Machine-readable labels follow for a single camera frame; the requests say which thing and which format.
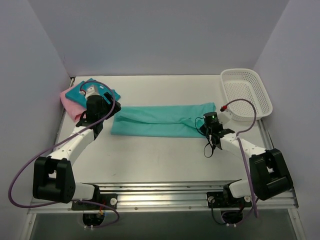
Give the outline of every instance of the black bracket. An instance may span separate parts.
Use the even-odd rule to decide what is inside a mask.
[[[284,156],[276,148],[253,155],[249,164],[254,193],[263,201],[294,186]]]
[[[225,194],[223,191],[209,191],[206,193],[206,200],[208,204],[208,208],[213,209],[221,209],[221,208],[250,208],[252,207],[251,202],[246,202],[244,197],[236,198],[237,201],[230,203],[225,199]]]
[[[56,178],[49,177],[56,171]],[[75,193],[76,183],[71,162],[40,156],[34,162],[33,197],[59,203],[69,203]]]

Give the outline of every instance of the pink cloth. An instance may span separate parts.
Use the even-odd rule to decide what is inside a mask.
[[[70,88],[68,88],[67,90],[63,91],[60,93],[60,99],[62,102],[62,105],[64,107],[64,109],[66,110],[66,112],[68,113],[68,115],[70,116],[70,118],[74,121],[74,122],[78,122],[80,119],[81,114],[86,110],[83,106],[81,106],[80,104],[71,101],[69,99],[66,98],[66,93],[69,92],[71,89],[73,89],[75,86],[72,86]]]

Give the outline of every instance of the red connector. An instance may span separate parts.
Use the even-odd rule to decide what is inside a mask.
[[[224,105],[224,106],[222,106],[222,107],[220,108],[220,111],[221,111],[221,112],[224,112],[227,108],[228,108],[228,107],[227,107],[226,105]]]

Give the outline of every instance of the teal cloth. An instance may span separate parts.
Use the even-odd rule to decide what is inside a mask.
[[[178,106],[123,106],[115,114],[112,135],[203,138],[195,127],[196,117],[214,112],[213,102],[201,105]],[[203,119],[197,119],[200,128]]]
[[[80,93],[80,86],[84,83],[85,81],[80,82],[77,86],[75,86],[74,88],[72,88],[70,91],[68,91],[65,94],[65,97],[71,101],[74,101],[78,104],[80,104],[82,107],[84,107],[85,109],[87,108],[87,100],[86,97],[84,95],[82,95]],[[104,96],[105,93],[110,93],[111,92],[104,86],[102,86],[99,83],[87,83],[85,85],[83,85],[82,89],[87,91],[87,89],[89,87],[91,87],[92,85],[96,86],[98,89],[98,92],[101,96],[103,96],[103,98],[107,101],[107,103],[110,103],[109,100]],[[120,95],[115,91],[112,90],[114,92],[114,96],[115,96],[115,100],[118,101],[120,99]]]

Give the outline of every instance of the screw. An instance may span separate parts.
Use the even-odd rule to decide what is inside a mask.
[[[117,202],[118,202],[117,199],[114,197],[110,199],[110,205],[112,205],[112,206],[116,205]]]
[[[209,203],[214,203],[215,202],[215,198],[213,196],[208,197],[208,202]]]
[[[251,197],[245,196],[245,197],[244,197],[244,200],[245,200],[247,203],[250,203],[250,202],[251,202]]]

